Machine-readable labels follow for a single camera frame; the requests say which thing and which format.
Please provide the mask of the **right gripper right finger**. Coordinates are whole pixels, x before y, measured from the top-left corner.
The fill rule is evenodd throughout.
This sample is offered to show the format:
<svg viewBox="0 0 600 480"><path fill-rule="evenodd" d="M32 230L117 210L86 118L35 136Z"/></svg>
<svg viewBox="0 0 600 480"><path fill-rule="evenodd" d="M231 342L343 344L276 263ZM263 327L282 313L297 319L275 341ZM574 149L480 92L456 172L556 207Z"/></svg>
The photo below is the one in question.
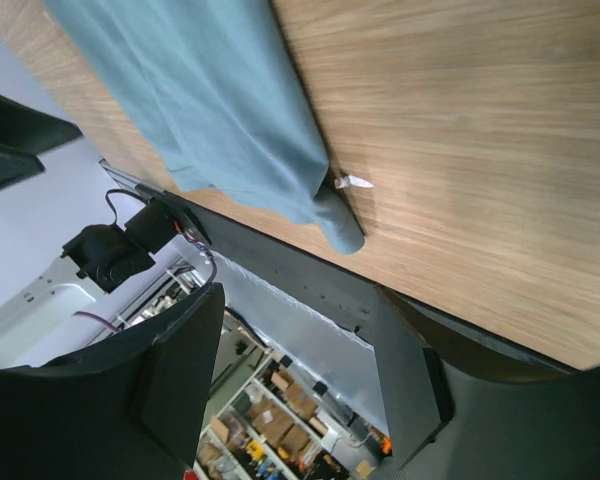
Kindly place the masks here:
<svg viewBox="0 0 600 480"><path fill-rule="evenodd" d="M600 479L600 366L528 364L377 294L377 369L407 478Z"/></svg>

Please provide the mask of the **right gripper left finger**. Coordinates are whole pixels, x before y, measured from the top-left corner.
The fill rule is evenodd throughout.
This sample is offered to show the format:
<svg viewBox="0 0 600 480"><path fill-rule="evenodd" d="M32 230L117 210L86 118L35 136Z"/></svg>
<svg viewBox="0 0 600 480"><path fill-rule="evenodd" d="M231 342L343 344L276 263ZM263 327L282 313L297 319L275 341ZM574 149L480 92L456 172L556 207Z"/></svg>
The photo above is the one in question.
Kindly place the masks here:
<svg viewBox="0 0 600 480"><path fill-rule="evenodd" d="M193 466L225 308L203 286L40 367L0 370L0 479L180 479Z"/></svg>

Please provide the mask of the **grey blue t shirt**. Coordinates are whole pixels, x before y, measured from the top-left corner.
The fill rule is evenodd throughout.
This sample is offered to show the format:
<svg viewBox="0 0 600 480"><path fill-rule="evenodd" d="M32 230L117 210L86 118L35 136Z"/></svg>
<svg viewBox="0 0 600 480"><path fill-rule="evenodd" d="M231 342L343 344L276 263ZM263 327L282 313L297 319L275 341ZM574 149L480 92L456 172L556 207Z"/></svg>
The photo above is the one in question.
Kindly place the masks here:
<svg viewBox="0 0 600 480"><path fill-rule="evenodd" d="M46 8L184 192L365 243L267 1L49 1Z"/></svg>

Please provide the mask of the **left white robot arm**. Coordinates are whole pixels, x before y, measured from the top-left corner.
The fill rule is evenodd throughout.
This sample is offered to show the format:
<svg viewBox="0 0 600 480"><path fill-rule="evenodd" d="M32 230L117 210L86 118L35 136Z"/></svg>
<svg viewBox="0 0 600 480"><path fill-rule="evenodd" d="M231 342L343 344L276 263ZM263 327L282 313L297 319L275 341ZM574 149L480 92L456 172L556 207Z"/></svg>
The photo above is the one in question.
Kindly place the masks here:
<svg viewBox="0 0 600 480"><path fill-rule="evenodd" d="M87 225L110 223L104 195L112 180L73 129L39 115L0 109L0 144L35 153L45 170L0 190L0 307L42 277L62 247ZM40 366L108 334L107 322L149 282L157 269L132 277L110 300L64 306L55 288L40 318L30 314L0 327L0 369Z"/></svg>

